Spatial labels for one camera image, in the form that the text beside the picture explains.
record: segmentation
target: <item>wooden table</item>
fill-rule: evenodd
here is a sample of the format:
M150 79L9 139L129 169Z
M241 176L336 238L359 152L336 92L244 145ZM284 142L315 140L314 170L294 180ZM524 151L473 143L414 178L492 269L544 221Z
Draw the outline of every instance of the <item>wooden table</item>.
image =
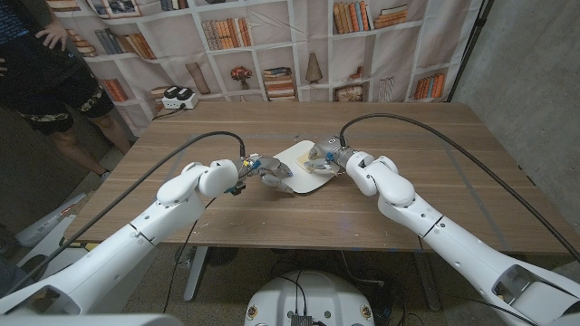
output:
M427 123L488 165L536 207L573 245L580 237L528 180L517 163L465 105L458 103L201 102L194 110L156 120L66 232L71 236L154 163L188 138L214 130L232 131L248 154L275 155L297 141L338 134L363 114L390 112ZM416 191L441 213L492 247L509 253L563 253L565 249L475 164L428 131L409 123L377 118L352 125L350 144L375 157L391 158ZM100 242L126 225L153 201L159 187L192 161L208 165L236 158L234 139L203 139L166 163L100 222L83 241ZM188 230L167 242L181 243ZM274 191L249 179L241 195L219 197L199 219L190 243L308 249L413 251L417 236L381 215L377 196L365 197L346 175L305 196Z

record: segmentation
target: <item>bookshelf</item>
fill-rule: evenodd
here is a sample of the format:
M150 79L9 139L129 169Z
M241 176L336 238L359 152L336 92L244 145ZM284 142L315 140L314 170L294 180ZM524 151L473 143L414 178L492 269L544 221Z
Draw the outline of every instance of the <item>bookshelf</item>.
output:
M439 72L447 74L444 90L449 91L481 1L368 0L373 19L384 8L407 5L406 22L348 34L338 34L334 25L338 0L227 0L215 5L187 0L188 8L170 11L163 11L160 1L135 0L141 16L108 20L77 0L80 11L55 14L65 28L95 47L98 55L84 58L95 76L120 82L129 99L115 105L139 136L146 120L157 114L151 89L172 84L197 89L185 68L192 62L198 63L210 89L210 94L199 94L201 101L240 101L242 95L246 101L267 101L262 70L280 66L292 68L299 101L333 101L334 90L350 84L362 84L364 100L377 101L380 80L391 77L392 101L443 101L446 92L437 99L414 100L412 95L419 79ZM253 44L211 51L202 22L228 18L251 23ZM106 54L94 33L105 28L142 34L157 59ZM323 75L317 84L305 79L310 53L316 53ZM239 65L253 73L249 90L230 77ZM350 79L358 66L363 66L362 76Z

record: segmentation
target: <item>person's hand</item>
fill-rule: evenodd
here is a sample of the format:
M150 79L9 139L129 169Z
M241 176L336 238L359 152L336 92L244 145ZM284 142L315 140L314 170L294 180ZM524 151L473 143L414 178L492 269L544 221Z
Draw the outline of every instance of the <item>person's hand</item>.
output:
M4 76L3 72L7 72L8 68L2 66L2 63L5 63L6 60L0 58L0 77Z
M53 21L52 23L46 25L44 30L36 34L36 38L41 38L46 35L43 45L48 46L49 49L54 49L59 41L61 42L61 50L66 50L66 38L68 33L64 27L58 21Z

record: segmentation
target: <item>white plate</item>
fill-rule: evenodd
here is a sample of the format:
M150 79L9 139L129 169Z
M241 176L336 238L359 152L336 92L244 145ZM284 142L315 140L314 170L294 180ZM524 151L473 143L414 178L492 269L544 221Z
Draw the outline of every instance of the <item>white plate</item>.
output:
M305 194L316 190L334 177L332 173L308 173L302 167L298 166L296 159L303 156L305 152L308 152L312 146L314 146L312 141L303 140L293 147L274 155L275 158L278 158L292 170L293 175L291 177L285 177L283 180L298 194Z

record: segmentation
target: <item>small plant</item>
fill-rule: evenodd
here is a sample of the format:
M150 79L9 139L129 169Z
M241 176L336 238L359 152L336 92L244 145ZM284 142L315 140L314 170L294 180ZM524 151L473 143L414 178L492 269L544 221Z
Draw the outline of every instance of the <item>small plant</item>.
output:
M246 79L252 77L252 71L244 66L237 66L232 69L232 79L234 81L242 82L242 90L249 90L250 85L247 84Z

